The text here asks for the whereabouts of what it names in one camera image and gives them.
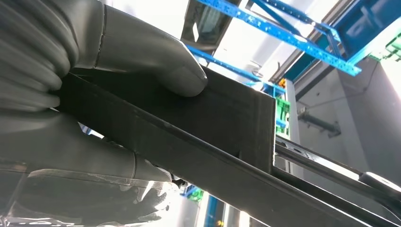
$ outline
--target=white wall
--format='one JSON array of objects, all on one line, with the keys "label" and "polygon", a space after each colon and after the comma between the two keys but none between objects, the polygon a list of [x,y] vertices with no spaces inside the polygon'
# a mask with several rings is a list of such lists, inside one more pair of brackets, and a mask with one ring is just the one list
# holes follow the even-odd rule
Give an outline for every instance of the white wall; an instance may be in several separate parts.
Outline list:
[{"label": "white wall", "polygon": [[[398,173],[401,169],[397,157],[401,157],[401,118],[396,113],[401,111],[401,101],[380,65],[375,70],[366,94],[353,96],[367,86],[375,64],[371,59],[361,62],[359,66],[363,73],[356,77],[333,70],[301,98],[302,103],[314,106],[347,96],[335,102],[312,107],[309,111],[311,115],[328,123],[337,121],[341,135],[329,138],[327,132],[299,122],[300,141],[304,147],[361,172],[371,171],[391,181],[400,182]],[[298,102],[297,106],[301,108],[304,105]],[[377,203],[336,183],[306,170],[303,172],[303,178],[367,210],[391,218],[389,212]]]}]

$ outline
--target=blue perforated beam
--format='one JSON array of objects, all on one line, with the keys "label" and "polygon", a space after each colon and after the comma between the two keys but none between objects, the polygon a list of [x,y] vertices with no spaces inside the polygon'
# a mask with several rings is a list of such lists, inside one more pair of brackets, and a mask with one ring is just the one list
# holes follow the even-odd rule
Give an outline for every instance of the blue perforated beam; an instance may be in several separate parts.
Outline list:
[{"label": "blue perforated beam", "polygon": [[314,43],[302,38],[298,35],[294,35],[275,24],[269,23],[257,16],[251,15],[243,10],[240,10],[237,6],[228,3],[223,0],[198,0],[199,2],[210,6],[228,16],[238,18],[252,25],[253,27],[264,31],[265,33],[280,39],[296,48],[304,51],[305,53],[320,59],[333,67],[336,67],[352,76],[357,75],[361,69],[356,67],[354,64],[346,62],[344,59],[339,58],[324,49],[319,48]]}]

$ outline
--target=black plastic part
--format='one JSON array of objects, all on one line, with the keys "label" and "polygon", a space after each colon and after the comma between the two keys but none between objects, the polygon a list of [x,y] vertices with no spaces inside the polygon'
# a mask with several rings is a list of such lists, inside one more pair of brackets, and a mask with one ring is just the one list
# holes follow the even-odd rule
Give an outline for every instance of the black plastic part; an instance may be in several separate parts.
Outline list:
[{"label": "black plastic part", "polygon": [[[221,83],[216,82],[215,84],[211,74],[209,78],[211,89],[206,89],[198,96],[199,99],[210,95],[207,99],[211,103],[216,100],[215,102],[219,104],[228,104],[234,100],[244,99],[246,101],[246,98],[248,99],[247,103],[249,103],[252,96],[245,97],[242,94],[246,94],[246,90],[258,94],[256,91],[221,75],[215,75],[215,77],[221,79]],[[243,89],[237,90],[236,95],[228,96],[226,92],[236,86],[243,86]],[[213,91],[217,88],[219,88],[218,92],[214,93]],[[366,226],[349,215],[344,215],[342,211],[316,200],[272,175],[78,77],[66,77],[60,95],[62,100],[60,110],[76,116],[89,127],[103,133],[126,148],[140,153],[155,165],[163,167],[189,182],[196,183],[200,188],[207,190],[234,207],[248,212],[269,226]],[[273,98],[263,95],[262,99],[265,102],[271,100],[271,106],[274,106]],[[201,102],[198,103],[195,98],[194,103],[199,105]],[[180,105],[183,107],[180,109],[185,113],[187,110],[185,102],[180,103],[176,99],[175,104],[169,105],[169,107]],[[169,111],[165,106],[160,108],[160,111],[162,109],[166,112]],[[225,116],[223,118],[222,115],[218,114],[221,113],[221,109],[203,109],[202,112],[197,113],[199,118],[193,118],[191,112],[186,112],[185,118],[197,121],[197,125],[208,125],[207,113],[215,112],[216,116],[219,116],[215,121],[217,127],[220,125],[218,122],[230,121],[234,124],[235,122],[232,120],[235,117],[231,116],[235,115],[235,112],[226,111],[222,114]],[[254,112],[257,108],[253,106],[249,107],[248,110]],[[263,116],[263,119],[273,123],[274,112],[274,107],[272,107],[270,116]],[[256,130],[258,124],[251,126],[253,130]],[[209,129],[210,134],[215,133],[217,135],[213,128],[206,126],[205,129]],[[220,133],[230,135],[229,129]],[[272,156],[271,149],[270,153],[265,151],[266,157]]]},{"label": "black plastic part", "polygon": [[[193,98],[180,97],[164,89],[154,80],[152,73],[116,76],[97,70],[73,72],[84,74],[86,79],[123,100],[233,156],[241,157],[246,163],[270,172],[275,99],[207,68],[204,70],[208,74],[209,85]],[[63,97],[65,102],[70,99],[67,94]],[[86,120],[92,123],[89,118],[86,116]],[[113,119],[117,120],[125,121],[122,118]],[[126,125],[119,129],[118,134],[130,130],[131,127]]]}]

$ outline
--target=gray machine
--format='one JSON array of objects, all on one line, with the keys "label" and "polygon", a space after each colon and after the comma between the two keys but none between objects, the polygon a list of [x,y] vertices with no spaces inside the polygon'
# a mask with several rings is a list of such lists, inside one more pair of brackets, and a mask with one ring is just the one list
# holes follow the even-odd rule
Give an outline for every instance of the gray machine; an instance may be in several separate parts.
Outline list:
[{"label": "gray machine", "polygon": [[272,97],[134,17],[96,0],[0,0],[0,30],[0,226],[158,220],[176,190],[158,167],[272,227],[400,226],[276,168],[277,155],[400,218],[396,185],[276,138]]}]

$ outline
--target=green component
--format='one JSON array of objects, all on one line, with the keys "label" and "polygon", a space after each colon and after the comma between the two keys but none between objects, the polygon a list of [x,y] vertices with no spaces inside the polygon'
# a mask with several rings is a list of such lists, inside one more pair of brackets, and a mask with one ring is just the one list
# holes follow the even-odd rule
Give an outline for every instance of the green component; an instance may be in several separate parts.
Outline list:
[{"label": "green component", "polygon": [[192,192],[189,196],[188,199],[195,201],[195,202],[200,202],[203,198],[203,190],[201,189],[196,189],[194,192]]},{"label": "green component", "polygon": [[289,110],[290,110],[290,103],[276,98],[276,119],[280,119],[284,122],[287,122],[287,126],[285,128],[276,125],[276,134],[285,138],[289,138]]},{"label": "green component", "polygon": [[401,62],[401,34],[396,36],[391,40],[385,47],[385,49],[372,52],[369,55],[376,61],[381,61],[383,59],[390,59],[393,61]]},{"label": "green component", "polygon": [[280,98],[276,98],[276,119],[280,119],[286,122],[288,120],[287,114],[289,114],[289,108],[289,102]]}]

